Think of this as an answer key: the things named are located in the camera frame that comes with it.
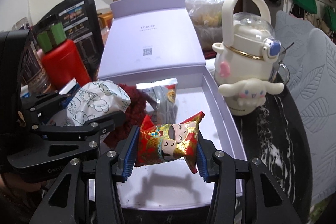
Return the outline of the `white bread print snack bag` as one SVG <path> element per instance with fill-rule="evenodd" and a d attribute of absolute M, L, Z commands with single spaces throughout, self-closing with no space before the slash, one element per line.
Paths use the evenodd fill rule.
<path fill-rule="evenodd" d="M 99 80 L 80 88 L 67 107 L 51 118 L 50 124 L 82 126 L 116 111 L 126 112 L 130 104 L 131 99 L 122 87 L 110 80 Z"/>

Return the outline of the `red knitted yarn ball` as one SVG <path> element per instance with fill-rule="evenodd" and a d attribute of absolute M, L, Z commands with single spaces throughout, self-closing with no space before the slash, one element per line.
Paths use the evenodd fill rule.
<path fill-rule="evenodd" d="M 119 86 L 126 91 L 130 97 L 131 104 L 125 112 L 124 123 L 117 127 L 114 131 L 104 139 L 104 143 L 109 148 L 116 148 L 117 144 L 126 139 L 133 126 L 140 126 L 145 118 L 146 99 L 142 93 L 136 89 L 135 86 L 127 86 L 126 84 L 119 84 Z"/>

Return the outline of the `red gold candy packet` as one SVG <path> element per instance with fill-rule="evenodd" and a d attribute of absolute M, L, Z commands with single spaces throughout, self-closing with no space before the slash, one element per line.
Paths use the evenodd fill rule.
<path fill-rule="evenodd" d="M 199 124 L 205 114 L 199 112 L 181 123 L 154 124 L 146 115 L 140 127 L 136 167 L 161 164 L 184 158 L 190 171 L 197 173 Z"/>

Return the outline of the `silver foil snack packet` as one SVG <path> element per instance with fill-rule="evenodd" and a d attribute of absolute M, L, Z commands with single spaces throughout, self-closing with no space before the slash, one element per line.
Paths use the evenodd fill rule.
<path fill-rule="evenodd" d="M 159 80 L 136 85 L 151 109 L 147 110 L 154 124 L 175 123 L 175 97 L 177 78 Z"/>

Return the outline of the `red plastic container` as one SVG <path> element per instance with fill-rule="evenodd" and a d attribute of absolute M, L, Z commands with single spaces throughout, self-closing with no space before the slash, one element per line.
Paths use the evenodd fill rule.
<path fill-rule="evenodd" d="M 42 65 L 56 90 L 64 88 L 72 79 L 75 79 L 80 86 L 91 82 L 78 49 L 70 39 L 66 39 L 58 47 L 45 53 Z"/>

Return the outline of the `black menu stand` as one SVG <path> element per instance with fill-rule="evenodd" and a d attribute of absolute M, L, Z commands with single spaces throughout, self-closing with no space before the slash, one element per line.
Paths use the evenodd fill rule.
<path fill-rule="evenodd" d="M 33 26 L 33 34 L 42 58 L 66 39 L 72 40 L 91 81 L 95 78 L 104 50 L 95 0 L 60 2 Z"/>

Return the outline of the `cream cartoon dog kettle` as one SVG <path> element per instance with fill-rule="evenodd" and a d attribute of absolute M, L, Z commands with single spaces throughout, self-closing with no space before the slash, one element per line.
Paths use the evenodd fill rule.
<path fill-rule="evenodd" d="M 232 115 L 244 116 L 278 95 L 283 83 L 271 79 L 281 43 L 276 40 L 264 0 L 225 0 L 222 42 L 216 52 L 214 79 Z"/>

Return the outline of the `clear glass mug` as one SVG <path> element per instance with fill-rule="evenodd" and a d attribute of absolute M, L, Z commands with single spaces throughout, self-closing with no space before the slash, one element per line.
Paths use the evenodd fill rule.
<path fill-rule="evenodd" d="M 284 64 L 284 57 L 288 50 L 294 45 L 292 42 L 289 46 L 280 48 L 280 53 L 278 55 L 277 61 L 273 64 L 272 74 L 270 76 L 270 81 L 275 83 L 277 77 L 282 79 L 284 85 L 286 85 L 290 80 L 290 71 L 288 67 Z"/>

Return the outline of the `lavender gift box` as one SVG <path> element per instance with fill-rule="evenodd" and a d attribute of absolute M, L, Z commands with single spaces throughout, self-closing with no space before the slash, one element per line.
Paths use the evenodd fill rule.
<path fill-rule="evenodd" d="M 228 155 L 244 160 L 239 133 L 206 61 L 185 0 L 119 0 L 98 78 L 116 84 L 170 85 L 177 81 L 177 122 L 203 112 L 204 138 Z M 209 205 L 214 186 L 193 174 L 184 159 L 135 167 L 118 184 L 121 206 L 137 210 L 183 210 Z"/>

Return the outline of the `plastic bag of food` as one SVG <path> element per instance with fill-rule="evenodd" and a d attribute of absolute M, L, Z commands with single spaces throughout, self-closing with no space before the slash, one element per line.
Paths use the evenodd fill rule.
<path fill-rule="evenodd" d="M 222 6 L 225 0 L 185 0 L 186 9 L 197 33 L 201 48 L 212 50 L 222 42 Z"/>

